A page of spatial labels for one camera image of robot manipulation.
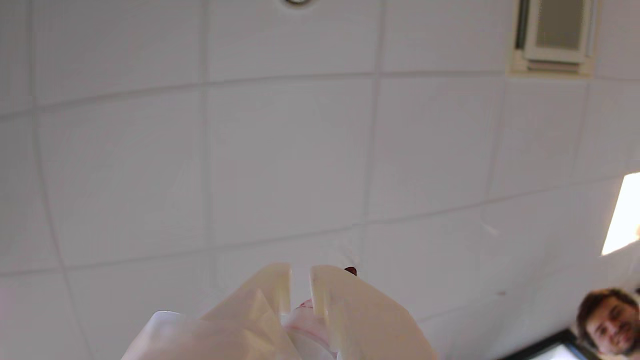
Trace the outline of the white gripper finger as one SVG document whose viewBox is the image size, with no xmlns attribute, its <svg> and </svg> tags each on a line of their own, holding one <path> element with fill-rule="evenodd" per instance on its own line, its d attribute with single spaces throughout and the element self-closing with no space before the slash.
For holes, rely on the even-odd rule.
<svg viewBox="0 0 640 360">
<path fill-rule="evenodd" d="M 182 321 L 165 342 L 167 360 L 329 360 L 331 351 L 309 335 L 286 330 L 291 266 L 259 269 L 238 289 L 201 316 Z"/>
<path fill-rule="evenodd" d="M 310 270 L 314 313 L 342 360 L 436 360 L 414 317 L 359 276 L 332 265 Z"/>
</svg>

